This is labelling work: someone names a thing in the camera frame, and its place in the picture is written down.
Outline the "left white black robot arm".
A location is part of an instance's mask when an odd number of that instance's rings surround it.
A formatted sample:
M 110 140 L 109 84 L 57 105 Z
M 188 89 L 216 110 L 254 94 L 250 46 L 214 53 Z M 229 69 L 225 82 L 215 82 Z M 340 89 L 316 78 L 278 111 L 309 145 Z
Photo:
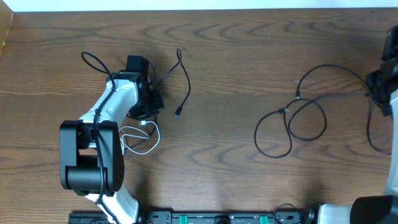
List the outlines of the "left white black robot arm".
M 128 112 L 146 103 L 148 79 L 134 72 L 114 76 L 86 114 L 60 125 L 60 181 L 64 189 L 96 202 L 108 222 L 144 223 L 138 201 L 123 184 L 119 128 Z

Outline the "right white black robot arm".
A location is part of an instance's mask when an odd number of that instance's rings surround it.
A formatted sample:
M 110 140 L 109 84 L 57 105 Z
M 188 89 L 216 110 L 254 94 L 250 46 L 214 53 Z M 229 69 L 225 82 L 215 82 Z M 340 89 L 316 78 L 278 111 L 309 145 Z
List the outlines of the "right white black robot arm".
M 360 197 L 352 205 L 320 205 L 304 216 L 304 223 L 397 223 L 397 57 L 385 59 L 366 81 L 374 104 L 393 119 L 391 164 L 383 195 Z

